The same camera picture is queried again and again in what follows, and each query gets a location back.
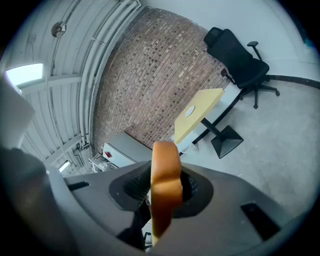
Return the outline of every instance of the gray floor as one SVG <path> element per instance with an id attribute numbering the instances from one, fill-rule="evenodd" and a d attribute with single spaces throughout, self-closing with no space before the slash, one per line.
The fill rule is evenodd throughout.
<path id="1" fill-rule="evenodd" d="M 227 125 L 244 139 L 219 159 L 210 141 L 212 133 L 197 143 L 198 155 L 181 161 L 233 174 L 250 182 L 297 216 L 314 201 L 320 180 L 320 90 L 283 81 L 271 81 L 274 92 L 259 91 L 239 101 L 217 125 Z"/>

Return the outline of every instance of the chair backrest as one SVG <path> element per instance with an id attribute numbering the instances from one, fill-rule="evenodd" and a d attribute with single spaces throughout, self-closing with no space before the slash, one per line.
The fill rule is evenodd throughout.
<path id="1" fill-rule="evenodd" d="M 207 52 L 221 61 L 231 75 L 245 68 L 253 58 L 229 29 L 223 30 Z"/>
<path id="2" fill-rule="evenodd" d="M 220 28 L 213 27 L 210 29 L 210 31 L 205 35 L 203 41 L 206 43 L 206 45 L 211 48 L 218 38 L 222 35 L 224 31 Z"/>

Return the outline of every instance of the yellow table top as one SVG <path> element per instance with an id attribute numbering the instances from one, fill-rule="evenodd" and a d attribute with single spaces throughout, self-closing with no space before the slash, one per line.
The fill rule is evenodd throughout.
<path id="1" fill-rule="evenodd" d="M 222 88 L 204 89 L 196 92 L 188 105 L 174 121 L 174 142 L 180 143 L 209 114 L 219 102 L 225 91 Z M 190 107 L 194 106 L 191 115 L 186 117 Z"/>

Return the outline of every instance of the black office chair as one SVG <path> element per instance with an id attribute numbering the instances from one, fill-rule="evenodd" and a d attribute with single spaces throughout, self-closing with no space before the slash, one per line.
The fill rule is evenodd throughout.
<path id="1" fill-rule="evenodd" d="M 254 108 L 258 108 L 258 90 L 274 91 L 277 96 L 280 92 L 270 86 L 263 85 L 262 82 L 270 81 L 266 76 L 269 66 L 263 62 L 256 46 L 258 42 L 252 41 L 247 46 L 252 47 L 259 59 L 253 56 L 241 45 L 235 35 L 229 30 L 221 30 L 213 27 L 204 38 L 204 42 L 208 46 L 207 52 L 221 61 L 228 69 L 221 71 L 223 77 L 227 77 L 239 89 L 246 89 L 241 92 L 239 99 L 248 93 L 254 91 Z"/>

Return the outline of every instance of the white wall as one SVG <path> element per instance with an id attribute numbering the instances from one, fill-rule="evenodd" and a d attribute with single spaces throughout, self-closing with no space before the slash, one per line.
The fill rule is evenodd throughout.
<path id="1" fill-rule="evenodd" d="M 276 0 L 141 0 L 143 5 L 182 15 L 200 26 L 230 29 L 257 58 L 250 41 L 258 41 L 270 75 L 301 77 L 320 81 L 317 51 L 307 47 Z"/>

